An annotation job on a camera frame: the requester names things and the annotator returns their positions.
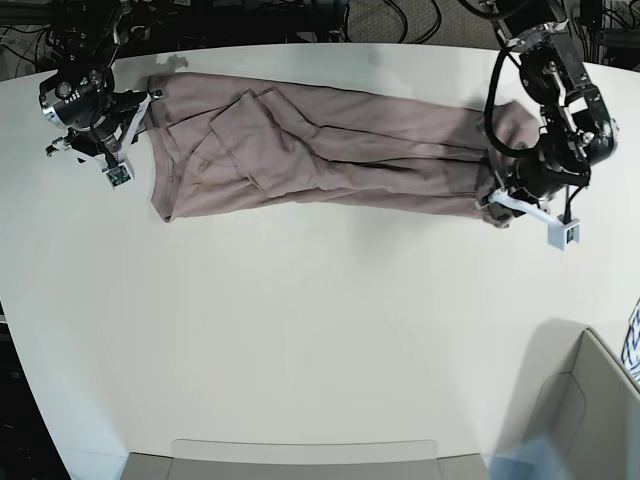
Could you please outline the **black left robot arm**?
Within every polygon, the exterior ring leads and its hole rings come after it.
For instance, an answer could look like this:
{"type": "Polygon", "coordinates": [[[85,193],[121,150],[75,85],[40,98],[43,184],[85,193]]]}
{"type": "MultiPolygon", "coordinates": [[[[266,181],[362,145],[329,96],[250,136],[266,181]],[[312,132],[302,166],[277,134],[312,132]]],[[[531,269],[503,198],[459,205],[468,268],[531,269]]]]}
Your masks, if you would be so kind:
{"type": "Polygon", "coordinates": [[[506,157],[494,162],[496,189],[481,205],[509,220],[524,214],[567,225],[575,196],[591,182],[594,165],[617,146],[617,126],[591,81],[558,1],[469,1],[462,7],[489,21],[500,44],[484,107],[485,133],[506,157]],[[494,106],[502,66],[513,49],[524,90],[540,107],[536,144],[518,149],[497,136],[494,106]]]}

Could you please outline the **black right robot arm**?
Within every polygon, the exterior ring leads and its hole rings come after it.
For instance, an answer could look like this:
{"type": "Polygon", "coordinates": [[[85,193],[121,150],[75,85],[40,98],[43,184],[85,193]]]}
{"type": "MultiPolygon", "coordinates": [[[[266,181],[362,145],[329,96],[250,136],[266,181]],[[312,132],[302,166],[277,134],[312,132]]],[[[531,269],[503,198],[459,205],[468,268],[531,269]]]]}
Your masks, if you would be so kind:
{"type": "Polygon", "coordinates": [[[132,179],[129,146],[152,142],[152,203],[165,221],[327,202],[477,218],[497,188],[477,109],[266,79],[156,74],[115,91],[112,63],[134,37],[131,5],[56,26],[62,63],[42,82],[51,152],[132,179]]]}

